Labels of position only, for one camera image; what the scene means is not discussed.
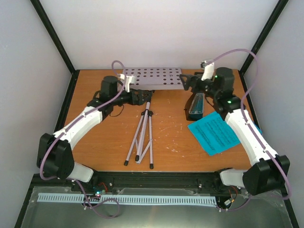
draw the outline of blue paper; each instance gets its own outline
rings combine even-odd
[[[240,144],[231,127],[217,112],[188,125],[188,128],[202,148],[211,156]]]

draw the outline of wooden table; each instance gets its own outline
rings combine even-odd
[[[197,70],[182,70],[183,74],[193,74]],[[234,71],[234,93],[241,97],[244,89],[238,71]],[[104,76],[113,75],[111,70],[81,70],[75,87],[66,124],[79,115],[86,104],[100,90]],[[142,106],[125,105],[119,117],[107,117],[95,126],[76,145],[73,156],[76,162],[97,171],[170,171],[202,172],[216,171],[226,167],[248,169],[250,163],[241,144],[214,156],[209,156],[191,134],[187,126],[184,106],[191,96],[190,91],[157,90],[152,96],[150,109],[152,117],[154,169],[149,169],[149,151],[141,164],[135,163],[134,148],[129,165],[124,166],[136,127],[145,110]],[[115,107],[112,115],[120,112]],[[204,115],[213,112],[205,102]],[[148,128],[145,137],[148,140]]]

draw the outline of metal pegboard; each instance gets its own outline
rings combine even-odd
[[[179,78],[181,69],[177,67],[129,67],[123,70],[123,74],[136,76],[136,83],[130,86],[133,89],[183,89]]]

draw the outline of white cable clip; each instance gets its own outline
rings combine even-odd
[[[201,80],[204,81],[206,79],[211,79],[214,73],[214,62],[204,66],[204,73],[201,77]]]
[[[135,76],[134,75],[131,75],[131,76],[128,76],[128,75],[124,75],[124,74],[120,74],[120,79],[122,80],[126,80],[125,82],[125,90],[129,93],[130,92],[130,84],[134,84],[135,83]]]

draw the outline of black metal frame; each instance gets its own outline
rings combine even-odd
[[[59,37],[54,30],[50,20],[46,12],[44,11],[41,3],[39,0],[30,0],[33,4],[37,14],[39,15],[41,21],[43,22],[44,26],[46,27],[50,37],[52,38],[54,44],[56,45],[59,53],[61,54],[66,66],[68,67],[69,71],[71,72],[71,80],[66,92],[65,99],[63,101],[61,111],[59,114],[59,118],[55,127],[55,131],[61,129],[64,126],[67,112],[69,110],[69,106],[72,100],[72,96],[74,93],[74,89],[77,83],[79,70],[75,70],[73,67],[72,62],[70,61]],[[267,23],[265,24],[263,30],[261,31],[259,37],[257,38],[254,46],[252,47],[252,52],[257,54],[259,49],[261,48],[263,42],[265,41],[267,35],[269,34],[270,30],[272,29],[273,25],[275,24],[276,20],[278,19],[279,15],[283,11],[285,5],[287,4],[288,0],[279,0],[276,7],[274,8],[273,12],[271,13]],[[242,68],[239,70],[240,79],[245,91],[247,91],[246,82],[244,79],[244,75],[248,70],[250,64],[252,63],[252,56],[249,55],[245,60]],[[250,96],[247,96],[249,109],[253,116],[253,121],[258,126],[257,118],[252,106],[252,102]],[[202,191],[198,187],[200,182],[207,181],[208,178],[214,175],[213,173],[131,173],[131,172],[99,172],[100,175],[104,175],[108,181],[113,183],[112,189],[115,188],[125,188],[125,187],[140,187],[140,185],[144,185],[147,188],[186,188],[186,189],[195,189],[198,192]],[[21,227],[24,215],[26,213],[26,209],[29,203],[30,196],[32,194],[33,188],[35,186],[71,186],[70,181],[67,180],[58,180],[53,179],[49,181],[43,181],[39,177],[38,174],[33,176],[32,182],[29,186],[27,195],[25,197],[23,206],[21,208],[18,220],[16,222],[15,228]],[[209,194],[214,196],[223,196],[225,193],[218,193],[212,190],[208,190]],[[286,194],[286,189],[282,189],[282,193]],[[299,225],[297,223],[293,208],[291,206],[290,200],[285,200],[285,206],[287,208],[289,218],[294,228],[298,228]]]

